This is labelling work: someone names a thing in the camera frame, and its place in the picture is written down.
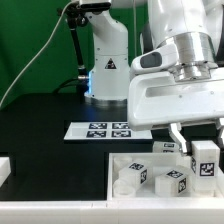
black table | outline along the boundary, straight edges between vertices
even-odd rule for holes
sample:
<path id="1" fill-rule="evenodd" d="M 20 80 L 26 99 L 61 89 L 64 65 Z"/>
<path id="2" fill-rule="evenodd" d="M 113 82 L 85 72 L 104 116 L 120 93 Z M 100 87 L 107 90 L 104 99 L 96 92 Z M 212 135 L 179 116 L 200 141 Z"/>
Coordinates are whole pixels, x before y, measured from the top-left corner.
<path id="1" fill-rule="evenodd" d="M 151 152 L 152 141 L 63 141 L 74 122 L 127 121 L 127 109 L 80 103 L 75 94 L 28 94 L 0 112 L 0 156 L 9 156 L 12 173 L 0 188 L 1 201 L 105 200 L 109 153 Z M 213 126 L 186 128 L 199 139 L 216 138 Z M 154 131 L 168 141 L 168 131 Z"/>

white cube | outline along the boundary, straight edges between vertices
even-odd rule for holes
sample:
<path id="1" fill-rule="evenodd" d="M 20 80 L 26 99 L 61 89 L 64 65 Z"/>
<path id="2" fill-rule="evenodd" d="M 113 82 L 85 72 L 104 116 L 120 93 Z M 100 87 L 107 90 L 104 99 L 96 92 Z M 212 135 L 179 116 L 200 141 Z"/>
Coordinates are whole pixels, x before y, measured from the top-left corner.
<path id="1" fill-rule="evenodd" d="M 145 160 L 135 160 L 119 171 L 119 178 L 126 180 L 136 190 L 143 186 L 151 177 L 153 168 Z"/>
<path id="2" fill-rule="evenodd" d="M 152 151 L 154 153 L 174 153 L 179 152 L 179 145 L 174 142 L 154 142 Z"/>
<path id="3" fill-rule="evenodd" d="M 155 178 L 155 193 L 160 197 L 177 197 L 189 191 L 189 171 L 177 166 Z"/>
<path id="4" fill-rule="evenodd" d="M 220 149 L 213 141 L 192 142 L 192 187 L 196 193 L 214 194 L 219 156 Z"/>

green wall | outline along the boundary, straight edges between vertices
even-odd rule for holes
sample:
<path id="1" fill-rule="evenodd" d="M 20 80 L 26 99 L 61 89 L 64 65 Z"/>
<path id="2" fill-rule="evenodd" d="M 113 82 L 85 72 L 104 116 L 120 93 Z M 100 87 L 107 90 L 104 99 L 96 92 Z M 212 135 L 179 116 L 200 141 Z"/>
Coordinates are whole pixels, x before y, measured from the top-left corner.
<path id="1" fill-rule="evenodd" d="M 18 73 L 48 40 L 57 20 L 56 9 L 68 0 L 0 0 L 0 98 Z M 129 30 L 129 63 L 134 58 L 133 10 L 112 9 L 113 18 Z M 147 21 L 146 6 L 137 9 L 140 32 Z M 79 28 L 79 38 L 88 69 L 93 67 L 91 26 Z M 63 19 L 49 47 L 24 73 L 5 105 L 27 93 L 52 92 L 63 81 L 77 75 L 77 63 L 69 29 Z M 63 90 L 74 92 L 73 88 Z"/>

black cable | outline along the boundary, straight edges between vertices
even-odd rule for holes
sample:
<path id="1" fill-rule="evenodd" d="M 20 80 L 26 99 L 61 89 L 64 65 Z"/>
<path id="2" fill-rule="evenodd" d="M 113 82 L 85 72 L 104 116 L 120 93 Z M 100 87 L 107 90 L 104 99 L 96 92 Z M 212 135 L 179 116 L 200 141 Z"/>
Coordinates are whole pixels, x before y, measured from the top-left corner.
<path id="1" fill-rule="evenodd" d="M 53 91 L 53 94 L 58 94 L 58 92 L 61 90 L 61 89 L 63 89 L 63 88 L 67 88 L 67 87 L 70 87 L 70 86 L 77 86 L 77 84 L 68 84 L 68 85 L 64 85 L 64 86 L 60 86 L 60 87 L 58 87 L 57 89 L 55 89 L 54 91 Z"/>
<path id="2" fill-rule="evenodd" d="M 58 86 L 58 88 L 59 88 L 59 87 L 62 87 L 62 86 L 64 86 L 64 85 L 67 85 L 68 83 L 73 82 L 73 81 L 78 81 L 78 78 L 68 79 L 68 80 L 66 80 L 65 82 L 63 82 L 62 84 L 60 84 L 60 85 Z"/>

white plastic housing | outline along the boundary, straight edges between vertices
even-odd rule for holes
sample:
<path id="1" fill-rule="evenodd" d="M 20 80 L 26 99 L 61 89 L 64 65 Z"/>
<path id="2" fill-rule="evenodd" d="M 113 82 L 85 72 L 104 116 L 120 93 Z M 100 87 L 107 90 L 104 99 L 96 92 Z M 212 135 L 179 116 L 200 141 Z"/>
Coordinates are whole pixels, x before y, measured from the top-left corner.
<path id="1" fill-rule="evenodd" d="M 177 83 L 169 72 L 135 77 L 129 89 L 128 122 L 133 130 L 154 125 L 197 123 L 224 116 L 223 68 L 208 81 Z"/>
<path id="2" fill-rule="evenodd" d="M 162 64 L 157 67 L 150 67 L 150 68 L 142 68 L 141 66 L 141 59 L 143 57 L 147 57 L 148 55 L 159 53 L 162 57 Z M 168 68 L 174 66 L 179 59 L 177 47 L 175 44 L 168 44 L 161 48 L 158 48 L 154 51 L 151 51 L 149 53 L 146 53 L 142 56 L 139 56 L 135 58 L 131 64 L 131 78 L 134 77 L 134 75 L 140 75 L 140 74 L 146 74 L 146 73 L 152 73 L 152 72 L 160 72 L 162 70 L 167 70 Z"/>
<path id="3" fill-rule="evenodd" d="M 136 6 L 144 5 L 147 0 L 113 0 L 112 8 L 132 8 L 133 3 Z"/>
<path id="4" fill-rule="evenodd" d="M 109 11 L 87 13 L 93 29 L 95 66 L 86 96 L 98 100 L 127 99 L 129 87 L 128 31 Z"/>
<path id="5" fill-rule="evenodd" d="M 201 0 L 151 0 L 148 2 L 148 11 L 154 48 L 178 34 L 208 34 Z"/>

